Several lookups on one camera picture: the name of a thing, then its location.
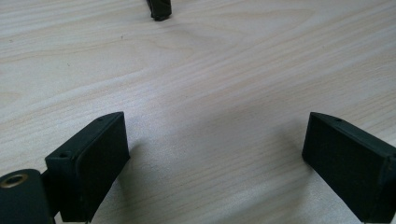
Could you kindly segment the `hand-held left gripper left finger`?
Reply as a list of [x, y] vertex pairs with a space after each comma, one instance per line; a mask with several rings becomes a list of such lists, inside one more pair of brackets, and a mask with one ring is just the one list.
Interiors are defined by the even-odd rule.
[[124, 114], [93, 120], [46, 158], [64, 222], [90, 222], [130, 159]]

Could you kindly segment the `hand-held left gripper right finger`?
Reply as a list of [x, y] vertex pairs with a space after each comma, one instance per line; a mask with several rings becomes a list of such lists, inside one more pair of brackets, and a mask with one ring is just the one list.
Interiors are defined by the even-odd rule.
[[396, 214], [396, 147], [326, 114], [309, 116], [302, 156], [362, 222]]

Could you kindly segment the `black stand leg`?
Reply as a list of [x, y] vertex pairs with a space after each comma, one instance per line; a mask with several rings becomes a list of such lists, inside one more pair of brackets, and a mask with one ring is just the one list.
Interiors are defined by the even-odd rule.
[[167, 20], [172, 15], [171, 0], [146, 0], [150, 16], [155, 21]]

